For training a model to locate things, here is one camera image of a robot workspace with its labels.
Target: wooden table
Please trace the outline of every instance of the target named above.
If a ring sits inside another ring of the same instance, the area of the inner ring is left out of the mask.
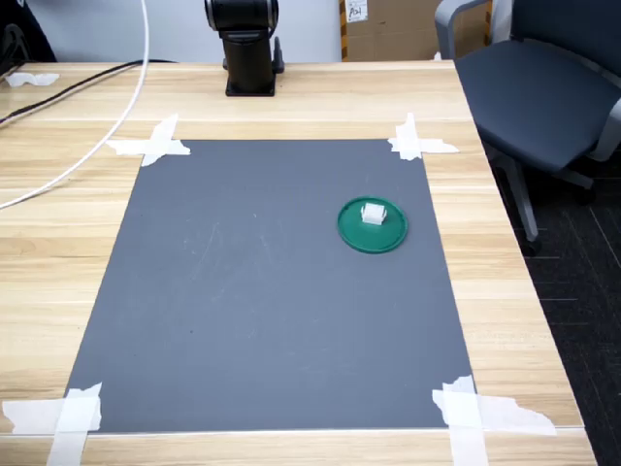
[[[61,78],[52,87],[0,84],[0,114],[106,67],[28,65]],[[126,106],[138,73],[0,129],[0,202],[84,155]],[[147,139],[154,124],[179,113],[180,139],[387,139],[414,112],[420,137],[461,151],[424,161],[479,394],[515,398],[559,427],[557,437],[487,433],[490,464],[596,464],[452,63],[291,65],[278,77],[276,98],[227,98],[225,81],[217,66],[151,65],[116,137]],[[0,211],[0,400],[63,396],[139,165],[140,157],[105,147],[56,189]],[[11,429],[0,416],[0,465],[45,464],[51,439],[6,435]],[[224,463],[452,459],[447,430],[91,436],[82,458],[84,465]]]

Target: chair armrest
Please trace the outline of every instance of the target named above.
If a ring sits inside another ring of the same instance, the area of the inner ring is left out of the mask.
[[[590,158],[599,162],[606,162],[621,144],[621,99],[612,107],[600,141]]]
[[[453,22],[455,17],[464,10],[476,5],[487,3],[487,0],[442,0],[436,10],[436,32],[440,55],[444,60],[455,59],[455,32]]]

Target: masking tape strip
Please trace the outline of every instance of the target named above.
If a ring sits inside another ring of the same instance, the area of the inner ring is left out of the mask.
[[[99,430],[101,400],[98,383],[87,390],[70,389],[60,400],[5,401],[4,416],[13,434],[52,435],[48,466],[80,466],[88,431]]]
[[[445,143],[442,139],[418,139],[414,114],[408,114],[405,124],[397,126],[397,137],[389,139],[393,152],[398,152],[402,160],[412,161],[422,158],[425,153],[456,153],[455,146]]]
[[[146,141],[108,141],[106,144],[116,150],[117,155],[143,154],[143,167],[152,165],[164,155],[189,155],[190,149],[181,141],[173,140],[179,115],[174,114],[164,119],[153,128],[151,139]]]
[[[12,73],[4,79],[9,83],[10,87],[20,87],[26,83],[32,85],[50,85],[54,84],[60,75],[55,73],[44,73],[42,75],[31,75],[30,73]]]
[[[448,425],[455,466],[488,466],[484,431],[557,435],[549,418],[520,408],[514,399],[475,394],[472,376],[445,383],[432,398]]]

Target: white object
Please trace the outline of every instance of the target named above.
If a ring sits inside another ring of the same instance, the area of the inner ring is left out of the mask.
[[[492,43],[508,40],[511,33],[513,0],[494,0],[492,8]]]
[[[345,0],[347,22],[360,22],[369,19],[367,0]]]
[[[50,85],[54,84],[60,75],[55,73],[44,73],[43,75],[32,75],[30,73],[12,73],[5,77],[10,87],[20,87],[26,83],[32,85]]]
[[[386,208],[379,204],[368,202],[360,210],[362,221],[371,225],[382,225],[386,219]]]
[[[70,389],[56,424],[48,466],[80,466],[90,424],[100,406],[98,383],[88,390]]]
[[[132,95],[132,98],[130,99],[129,104],[127,105],[127,108],[125,109],[125,111],[121,114],[118,121],[113,125],[110,131],[108,131],[108,133],[101,139],[101,141],[99,141],[95,145],[95,147],[91,149],[84,157],[78,160],[76,164],[74,164],[72,167],[65,170],[57,178],[35,189],[34,191],[30,191],[24,194],[23,196],[19,196],[18,198],[12,201],[5,202],[4,204],[0,204],[0,210],[6,209],[7,207],[11,207],[15,204],[25,201],[26,199],[30,199],[31,197],[35,197],[41,194],[42,192],[50,189],[52,186],[54,186],[58,182],[61,182],[62,180],[64,180],[68,175],[70,175],[71,173],[75,172],[78,168],[80,168],[86,160],[88,160],[97,150],[99,150],[106,143],[106,141],[108,141],[113,136],[113,134],[116,132],[119,126],[123,124],[123,122],[127,119],[127,116],[134,108],[134,105],[136,105],[138,96],[140,95],[140,92],[143,89],[143,86],[145,85],[145,79],[147,78],[148,51],[149,51],[148,15],[147,15],[147,4],[145,3],[145,0],[141,0],[141,4],[143,7],[143,22],[145,24],[145,53],[143,55],[143,69],[141,70],[140,77],[138,78],[138,83],[136,84],[136,89],[134,90],[134,94]]]
[[[101,423],[100,391],[98,383],[71,388],[60,400],[5,401],[2,411],[14,434],[54,436],[48,466],[80,466],[88,431],[99,430]]]
[[[414,114],[408,114],[404,124],[397,126],[397,137],[389,139],[393,152],[398,152],[402,160],[412,161],[422,158],[425,153],[456,153],[455,146],[445,143],[442,139],[418,139]]]
[[[444,383],[432,398],[448,425],[455,466],[489,464],[483,431],[557,435],[549,418],[520,408],[513,398],[475,394],[472,376]]]
[[[143,167],[155,163],[164,155],[189,155],[190,149],[181,141],[173,140],[179,115],[164,119],[153,128],[151,139],[145,141],[108,141],[106,144],[116,150],[117,155],[144,155]]]

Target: label on box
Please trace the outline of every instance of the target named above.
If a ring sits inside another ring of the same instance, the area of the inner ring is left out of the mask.
[[[345,0],[347,22],[359,22],[369,19],[367,0]]]

